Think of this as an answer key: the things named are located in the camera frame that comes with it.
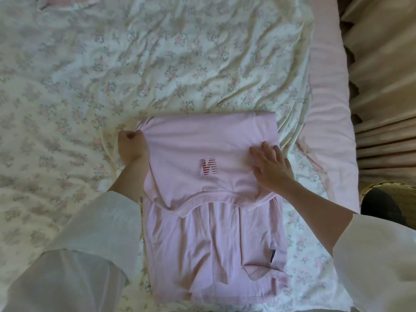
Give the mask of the person's left hand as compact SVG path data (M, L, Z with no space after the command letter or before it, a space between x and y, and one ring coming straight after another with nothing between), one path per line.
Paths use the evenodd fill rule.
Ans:
M125 166L136 161L142 164L149 164L150 152L147 141L145 142L119 142L118 153Z

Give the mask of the person's right hand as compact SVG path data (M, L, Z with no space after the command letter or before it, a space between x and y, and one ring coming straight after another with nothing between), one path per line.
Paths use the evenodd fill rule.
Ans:
M249 151L254 166L259 167L264 175L264 183L260 185L273 193L285 196L290 186L295 183L294 173L289 160L283 156L279 146L273 145L271 147L273 147L273 157L264 156L262 145L260 147L251 146Z

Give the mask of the pink t-shirt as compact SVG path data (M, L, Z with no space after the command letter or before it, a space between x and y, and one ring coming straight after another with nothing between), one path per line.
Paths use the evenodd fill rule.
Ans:
M282 198L249 148L279 144L275 112L149 117L143 233L155 300L244 306L289 285Z

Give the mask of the person's right forearm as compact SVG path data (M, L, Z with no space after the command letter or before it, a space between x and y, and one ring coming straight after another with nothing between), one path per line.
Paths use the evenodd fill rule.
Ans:
M352 212L292 179L271 190L286 199L331 254L360 312L416 312L416 231Z

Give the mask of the person's left forearm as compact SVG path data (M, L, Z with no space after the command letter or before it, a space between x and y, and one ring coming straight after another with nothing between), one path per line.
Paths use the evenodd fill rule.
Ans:
M2 312L117 312L139 256L148 158L134 158L11 284Z

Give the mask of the white floral bed cover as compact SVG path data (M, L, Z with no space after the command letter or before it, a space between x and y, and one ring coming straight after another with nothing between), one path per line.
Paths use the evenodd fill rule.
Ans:
M310 0L0 0L0 311L9 285L121 170L146 116L274 111L296 180L312 104Z

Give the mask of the pink bed sheet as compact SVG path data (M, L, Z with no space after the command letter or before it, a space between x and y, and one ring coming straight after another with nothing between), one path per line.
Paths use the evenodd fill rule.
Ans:
M312 101L298 145L318 173L328 198L359 213L356 142L337 0L310 2L315 17L309 51Z

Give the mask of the woven wicker basket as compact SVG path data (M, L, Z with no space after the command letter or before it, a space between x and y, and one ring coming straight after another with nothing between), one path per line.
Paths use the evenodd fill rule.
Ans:
M416 230L416 186L395 181L359 183L360 212Z

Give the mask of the beige curtain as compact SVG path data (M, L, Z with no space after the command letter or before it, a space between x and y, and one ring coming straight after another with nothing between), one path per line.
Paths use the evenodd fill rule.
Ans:
M352 0L341 20L360 180L416 187L416 0Z

